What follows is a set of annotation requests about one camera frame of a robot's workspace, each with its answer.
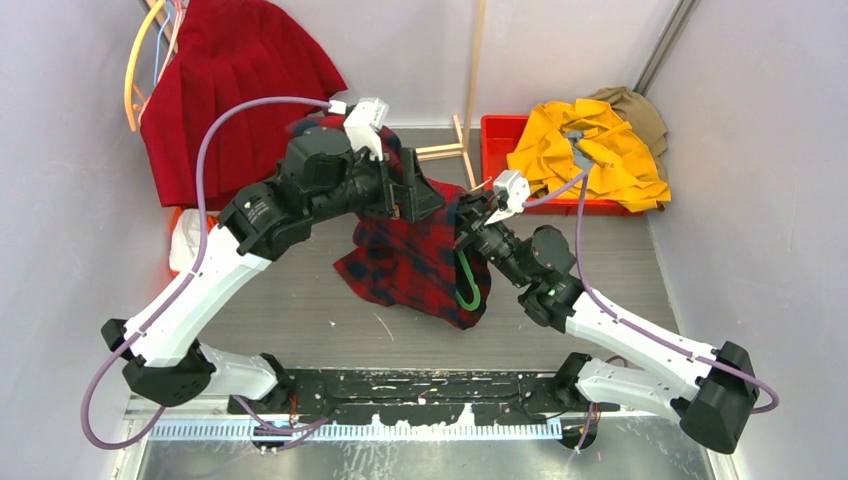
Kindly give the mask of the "dark plaid garment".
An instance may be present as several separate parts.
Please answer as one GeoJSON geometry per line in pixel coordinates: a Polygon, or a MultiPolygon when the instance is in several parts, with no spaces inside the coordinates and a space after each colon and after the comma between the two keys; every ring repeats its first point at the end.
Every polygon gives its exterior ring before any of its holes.
{"type": "Polygon", "coordinates": [[[455,298],[454,252],[457,203],[463,187],[432,180],[446,205],[424,220],[409,224],[360,215],[352,234],[355,248],[334,263],[336,272],[360,298],[382,306],[403,305],[440,318],[453,327],[474,327],[486,311],[491,291],[487,260],[469,251],[479,265],[483,313],[462,310],[455,298]]]}

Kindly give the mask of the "green hanger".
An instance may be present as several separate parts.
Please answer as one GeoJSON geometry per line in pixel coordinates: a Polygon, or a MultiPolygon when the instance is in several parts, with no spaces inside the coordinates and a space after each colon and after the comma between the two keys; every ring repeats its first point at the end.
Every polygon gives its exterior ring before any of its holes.
{"type": "Polygon", "coordinates": [[[464,251],[456,253],[457,274],[455,298],[459,307],[475,314],[483,313],[482,287],[479,283],[480,268],[475,258],[464,251]]]}

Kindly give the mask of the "red skirt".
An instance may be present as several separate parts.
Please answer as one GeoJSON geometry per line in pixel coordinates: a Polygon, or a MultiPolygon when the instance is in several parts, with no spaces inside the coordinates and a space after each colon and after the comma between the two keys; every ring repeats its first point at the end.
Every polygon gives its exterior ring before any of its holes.
{"type": "MultiPolygon", "coordinates": [[[[272,96],[327,101],[348,86],[319,43],[270,1],[192,1],[178,52],[147,103],[140,133],[159,201],[197,205],[195,168],[202,140],[222,114],[272,96]]],[[[308,105],[252,107],[215,133],[204,162],[204,198],[222,209],[242,188],[271,176],[308,105]]]]}

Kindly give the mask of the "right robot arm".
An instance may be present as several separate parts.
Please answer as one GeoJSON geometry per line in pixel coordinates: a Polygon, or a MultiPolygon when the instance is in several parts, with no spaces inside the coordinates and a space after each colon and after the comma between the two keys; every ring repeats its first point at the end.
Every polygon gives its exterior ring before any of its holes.
{"type": "Polygon", "coordinates": [[[552,225],[520,239],[496,220],[497,195],[464,194],[457,205],[456,246],[479,254],[515,287],[525,314],[542,327],[582,338],[635,363],[613,365],[572,353],[556,374],[558,403],[617,404],[678,424],[712,451],[736,451],[762,392],[748,351],[731,341],[720,347],[695,341],[634,315],[586,287],[572,274],[577,260],[552,225]]]}

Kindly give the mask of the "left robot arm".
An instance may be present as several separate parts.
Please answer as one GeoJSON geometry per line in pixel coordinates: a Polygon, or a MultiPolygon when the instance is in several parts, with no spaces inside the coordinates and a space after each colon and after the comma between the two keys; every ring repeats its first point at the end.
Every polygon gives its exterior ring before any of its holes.
{"type": "Polygon", "coordinates": [[[417,155],[402,148],[392,167],[385,152],[355,146],[338,129],[314,127],[294,137],[274,176],[243,188],[221,211],[198,266],[180,274],[141,313],[108,321],[112,350],[121,341],[130,390],[164,407],[204,393],[239,396],[269,413],[292,397],[282,365],[268,354],[244,356],[203,344],[199,334],[231,297],[315,224],[349,213],[414,224],[445,200],[417,155]]]}

